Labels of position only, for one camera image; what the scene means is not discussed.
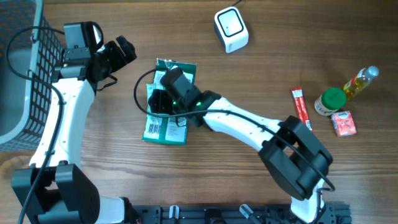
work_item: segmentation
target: jar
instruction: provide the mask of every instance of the jar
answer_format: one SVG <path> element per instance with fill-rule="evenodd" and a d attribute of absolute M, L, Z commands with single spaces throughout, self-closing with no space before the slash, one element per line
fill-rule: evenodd
<path fill-rule="evenodd" d="M 339 88 L 330 88 L 315 100 L 315 110 L 323 116 L 329 116 L 346 104 L 346 95 Z"/>

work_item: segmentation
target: yellow liquid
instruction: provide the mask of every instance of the yellow liquid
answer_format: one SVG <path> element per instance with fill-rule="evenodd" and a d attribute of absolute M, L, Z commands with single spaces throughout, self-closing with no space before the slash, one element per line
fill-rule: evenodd
<path fill-rule="evenodd" d="M 357 78 L 355 82 L 344 90 L 347 100 L 352 100 L 354 96 L 363 90 L 369 84 L 369 79 L 367 78 Z"/>

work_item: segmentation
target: basket mesh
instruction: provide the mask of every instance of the basket mesh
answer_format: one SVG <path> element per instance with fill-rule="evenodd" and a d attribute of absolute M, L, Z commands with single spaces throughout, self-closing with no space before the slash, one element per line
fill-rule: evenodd
<path fill-rule="evenodd" d="M 0 2 L 0 58 L 4 55 L 8 39 L 17 30 L 38 24 L 34 21 L 35 5 L 35 2 L 30 0 Z M 39 18 L 40 26 L 50 27 L 42 11 Z M 36 60 L 36 65 L 30 66 L 30 71 L 34 72 L 36 79 L 50 83 L 50 72 L 54 64 L 60 60 L 62 45 L 52 31 L 38 30 L 36 32 L 39 32 L 39 36 L 37 40 L 33 40 L 33 47 L 32 32 L 27 31 L 15 39 L 11 49 L 32 47 L 31 62 Z M 40 142 L 50 109 L 51 89 L 39 83 L 26 83 L 26 85 L 32 85 L 29 118 L 23 131 L 11 141 L 0 145 L 0 151 L 36 150 Z"/>

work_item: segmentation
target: white device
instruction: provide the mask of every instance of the white device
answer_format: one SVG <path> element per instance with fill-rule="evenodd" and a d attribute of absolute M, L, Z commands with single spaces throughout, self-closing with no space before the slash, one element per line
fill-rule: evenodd
<path fill-rule="evenodd" d="M 239 10 L 234 6 L 216 13 L 214 30 L 227 53 L 238 50 L 249 42 L 249 32 Z"/>

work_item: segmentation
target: oil bottle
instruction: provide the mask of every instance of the oil bottle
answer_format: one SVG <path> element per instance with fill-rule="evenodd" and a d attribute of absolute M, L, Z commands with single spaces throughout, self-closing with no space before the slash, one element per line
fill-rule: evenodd
<path fill-rule="evenodd" d="M 343 87 L 343 91 L 347 97 L 347 100 L 352 100 L 357 93 L 367 87 L 378 75 L 379 69 L 375 66 L 362 69 Z"/>

